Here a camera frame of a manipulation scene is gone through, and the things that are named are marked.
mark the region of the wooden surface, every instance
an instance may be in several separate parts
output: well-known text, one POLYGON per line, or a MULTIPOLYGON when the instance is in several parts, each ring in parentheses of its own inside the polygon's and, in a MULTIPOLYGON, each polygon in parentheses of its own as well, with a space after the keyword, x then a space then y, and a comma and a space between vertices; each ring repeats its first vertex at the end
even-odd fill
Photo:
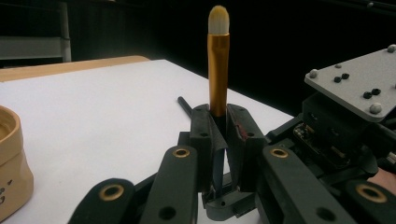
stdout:
POLYGON ((127 56, 74 63, 53 63, 37 66, 5 68, 0 69, 0 81, 10 81, 28 77, 43 77, 48 75, 75 72, 98 67, 107 67, 111 65, 139 63, 146 61, 149 61, 149 59, 143 56, 127 56))

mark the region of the screw hole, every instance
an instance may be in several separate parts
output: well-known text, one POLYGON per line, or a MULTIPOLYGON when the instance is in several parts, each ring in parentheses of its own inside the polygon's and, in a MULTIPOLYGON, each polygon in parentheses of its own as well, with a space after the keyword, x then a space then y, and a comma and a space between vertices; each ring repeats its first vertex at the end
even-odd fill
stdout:
POLYGON ((311 118, 314 122, 318 121, 318 117, 315 116, 313 113, 309 112, 308 113, 309 118, 311 118))
POLYGON ((187 149, 179 148, 173 151, 173 155, 178 158, 185 158, 190 155, 190 152, 187 149))
POLYGON ((176 215, 176 210, 173 207, 165 207, 160 210, 160 218, 163 220, 172 219, 176 215))
POLYGON ((335 214, 327 208, 320 207, 317 209, 317 215, 326 221, 335 221, 335 214))
POLYGON ((337 132, 334 128, 329 128, 329 132, 335 137, 340 136, 340 133, 337 132))

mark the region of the gold brush handle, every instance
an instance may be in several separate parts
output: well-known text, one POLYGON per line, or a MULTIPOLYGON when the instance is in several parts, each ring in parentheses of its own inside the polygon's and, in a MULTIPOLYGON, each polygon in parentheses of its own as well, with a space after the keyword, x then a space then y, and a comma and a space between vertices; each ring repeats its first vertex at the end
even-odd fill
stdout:
POLYGON ((210 113, 214 117, 226 114, 229 50, 230 35, 207 36, 210 113))

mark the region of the white table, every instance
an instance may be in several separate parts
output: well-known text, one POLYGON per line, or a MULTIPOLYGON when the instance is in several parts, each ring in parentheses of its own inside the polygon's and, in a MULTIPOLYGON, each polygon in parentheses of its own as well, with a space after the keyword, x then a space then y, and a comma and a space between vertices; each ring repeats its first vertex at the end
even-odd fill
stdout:
MULTIPOLYGON (((32 198, 4 224, 67 223, 99 182, 137 184, 155 174, 179 132, 190 131, 177 97, 196 107, 208 103, 208 93, 206 78, 166 60, 0 82, 0 105, 21 118, 35 177, 32 198)), ((264 134, 291 119, 235 91, 228 90, 228 103, 246 108, 264 134)), ((198 205, 198 223, 215 223, 198 205)), ((253 210, 224 223, 261 221, 253 210)))

